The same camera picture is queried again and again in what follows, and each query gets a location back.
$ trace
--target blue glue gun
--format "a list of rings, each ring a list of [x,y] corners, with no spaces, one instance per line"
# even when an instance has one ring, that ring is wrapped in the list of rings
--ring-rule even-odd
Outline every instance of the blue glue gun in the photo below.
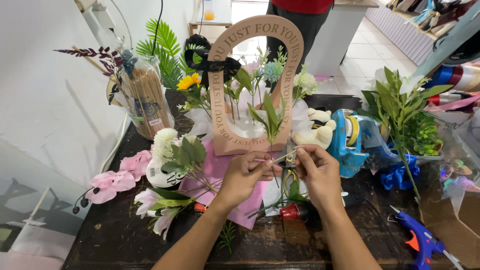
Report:
[[[418,251],[415,264],[412,265],[413,269],[430,270],[432,253],[445,254],[458,269],[462,269],[454,257],[445,250],[445,245],[433,238],[432,233],[427,228],[406,213],[399,211],[393,206],[390,207],[396,212],[395,217],[398,222],[407,227],[413,235],[412,240],[405,242]]]

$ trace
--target black cord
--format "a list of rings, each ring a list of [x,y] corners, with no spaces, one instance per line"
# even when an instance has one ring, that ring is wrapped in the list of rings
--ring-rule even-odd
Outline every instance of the black cord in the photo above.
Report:
[[[392,231],[388,228],[387,224],[385,223],[385,221],[383,220],[383,217],[380,215],[380,213],[378,212],[377,208],[375,206],[373,206],[373,204],[367,199],[365,198],[365,200],[370,204],[370,206],[372,207],[372,209],[375,211],[375,213],[377,214],[378,216],[378,219],[380,219],[380,222],[382,223],[382,225],[384,226],[384,228],[388,231],[388,234],[390,235],[390,237],[393,239],[393,242],[396,244],[397,248],[398,248],[398,251],[399,251],[399,255],[400,255],[400,258],[401,258],[401,265],[400,265],[400,269],[403,269],[403,266],[405,264],[404,260],[403,260],[403,249],[402,249],[402,246],[395,240],[395,237],[392,233]]]
[[[157,33],[157,31],[158,31],[158,25],[160,24],[160,18],[162,17],[162,12],[163,12],[163,0],[162,0],[162,7],[160,8],[160,16],[158,17],[158,21],[157,21],[157,23],[156,23],[155,38],[154,38],[154,40],[153,40],[152,55],[155,53],[156,33]]]
[[[200,30],[198,31],[198,35],[200,35],[200,33],[202,32],[202,24],[204,22],[204,6],[204,0],[202,0],[202,18],[200,19]]]

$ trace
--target black pants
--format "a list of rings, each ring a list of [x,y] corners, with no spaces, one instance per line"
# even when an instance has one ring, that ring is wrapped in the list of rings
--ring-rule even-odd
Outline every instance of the black pants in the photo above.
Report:
[[[290,12],[284,9],[281,9],[270,1],[268,3],[267,15],[277,15],[280,17],[284,17],[289,21],[293,22],[293,24],[298,27],[300,33],[303,36],[303,56],[301,58],[300,64],[297,68],[297,72],[295,74],[300,73],[301,65],[305,63],[305,58],[307,54],[310,52],[310,49],[313,46],[313,42],[315,41],[315,37],[320,31],[320,27],[325,23],[327,20],[328,13],[332,9],[332,5],[330,5],[327,9],[327,13],[323,14],[305,14],[305,13],[296,13]],[[273,62],[273,59],[278,57],[278,47],[282,45],[283,51],[285,53],[285,44],[279,39],[274,37],[267,37],[267,48],[270,50],[270,54],[268,55],[268,62]]]

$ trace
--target red shirt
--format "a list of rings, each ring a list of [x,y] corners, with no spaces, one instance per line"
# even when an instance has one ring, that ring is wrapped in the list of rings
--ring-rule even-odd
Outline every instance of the red shirt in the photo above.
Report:
[[[322,14],[333,0],[272,0],[275,6],[296,13]]]

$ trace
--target cream teddy bear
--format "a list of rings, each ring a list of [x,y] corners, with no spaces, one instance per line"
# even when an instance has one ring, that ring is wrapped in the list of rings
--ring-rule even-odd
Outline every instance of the cream teddy bear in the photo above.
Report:
[[[331,111],[308,109],[308,117],[312,120],[318,120],[325,123],[317,129],[312,129],[302,134],[293,132],[292,139],[297,145],[301,144],[317,144],[321,148],[327,149],[332,142],[333,131],[336,129],[336,122],[330,119],[332,115]]]

